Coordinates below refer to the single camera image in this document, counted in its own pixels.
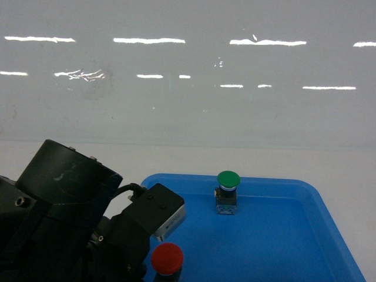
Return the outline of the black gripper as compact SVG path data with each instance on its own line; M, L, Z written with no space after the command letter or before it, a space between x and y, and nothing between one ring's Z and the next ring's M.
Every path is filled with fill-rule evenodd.
M150 234L131 219L102 217L85 249L85 281L143 281Z

